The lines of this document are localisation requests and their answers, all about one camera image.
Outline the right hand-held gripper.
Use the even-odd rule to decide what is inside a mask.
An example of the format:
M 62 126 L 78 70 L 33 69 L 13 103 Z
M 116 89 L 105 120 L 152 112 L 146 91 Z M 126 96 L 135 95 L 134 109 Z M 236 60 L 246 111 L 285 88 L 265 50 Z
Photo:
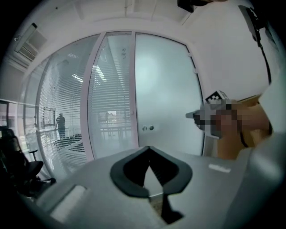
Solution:
M 215 91 L 206 98 L 199 110 L 185 114 L 187 119 L 193 119 L 197 127 L 204 131 L 206 136 L 221 139 L 222 133 L 217 128 L 216 118 L 221 111 L 226 110 L 227 104 L 231 103 L 228 96 L 221 90 Z

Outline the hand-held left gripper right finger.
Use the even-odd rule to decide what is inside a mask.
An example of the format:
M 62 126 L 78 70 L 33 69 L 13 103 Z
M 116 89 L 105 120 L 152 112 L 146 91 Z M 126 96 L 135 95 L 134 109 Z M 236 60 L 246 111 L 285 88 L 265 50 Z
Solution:
M 192 169 L 185 162 L 152 146 L 149 147 L 149 166 L 163 188 L 161 217 L 171 224 L 183 215 L 172 209 L 168 196 L 179 194 L 187 187 L 193 176 Z

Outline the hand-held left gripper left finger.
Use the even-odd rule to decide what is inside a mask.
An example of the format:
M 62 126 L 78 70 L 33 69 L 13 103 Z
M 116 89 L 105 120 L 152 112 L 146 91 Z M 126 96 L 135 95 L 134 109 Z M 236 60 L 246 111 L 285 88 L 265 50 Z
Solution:
M 135 153 L 114 163 L 110 178 L 114 185 L 125 195 L 148 198 L 149 191 L 144 187 L 145 174 L 149 167 L 149 149 L 143 147 Z

